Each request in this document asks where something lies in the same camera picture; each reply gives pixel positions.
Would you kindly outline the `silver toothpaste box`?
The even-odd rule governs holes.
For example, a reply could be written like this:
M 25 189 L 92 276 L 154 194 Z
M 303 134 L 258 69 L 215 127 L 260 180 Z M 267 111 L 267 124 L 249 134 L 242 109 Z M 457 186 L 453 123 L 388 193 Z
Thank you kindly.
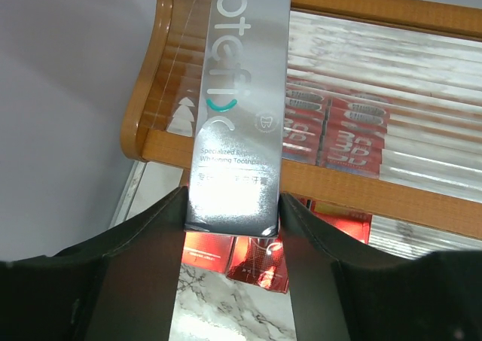
M 188 187 L 188 230 L 279 232 L 291 0 L 211 0 Z

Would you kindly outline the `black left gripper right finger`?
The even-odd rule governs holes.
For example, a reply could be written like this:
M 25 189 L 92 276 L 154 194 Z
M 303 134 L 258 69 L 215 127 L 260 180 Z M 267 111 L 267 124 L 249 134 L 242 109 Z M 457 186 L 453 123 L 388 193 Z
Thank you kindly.
M 366 245 L 292 195 L 283 238 L 299 340 L 479 340 L 481 253 L 410 260 Z

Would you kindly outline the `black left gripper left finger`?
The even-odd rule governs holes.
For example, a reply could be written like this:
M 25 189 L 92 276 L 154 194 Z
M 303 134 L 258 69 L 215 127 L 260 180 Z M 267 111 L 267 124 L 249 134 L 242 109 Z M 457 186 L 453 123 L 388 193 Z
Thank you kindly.
M 166 340 L 188 190 L 54 256 L 1 264 L 3 340 Z

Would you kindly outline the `red 3D toothpaste box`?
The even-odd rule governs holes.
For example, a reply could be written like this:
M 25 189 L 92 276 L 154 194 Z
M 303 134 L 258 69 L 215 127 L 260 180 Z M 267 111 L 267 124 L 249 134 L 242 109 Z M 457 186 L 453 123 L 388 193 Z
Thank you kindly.
M 225 273 L 234 240 L 233 236 L 186 232 L 182 263 Z
M 322 125 L 328 100 L 322 88 L 309 81 L 289 83 L 286 89 L 282 157 L 299 163 L 317 164 Z M 283 236 L 295 222 L 288 219 L 290 204 L 280 197 L 280 234 L 275 239 L 238 237 L 235 241 L 228 279 L 285 294 L 288 270 Z
M 379 178 L 389 118 L 389 108 L 383 102 L 354 96 L 330 96 L 319 165 L 350 174 Z M 368 243 L 371 214 L 319 200 L 312 201 L 310 210 L 358 241 Z

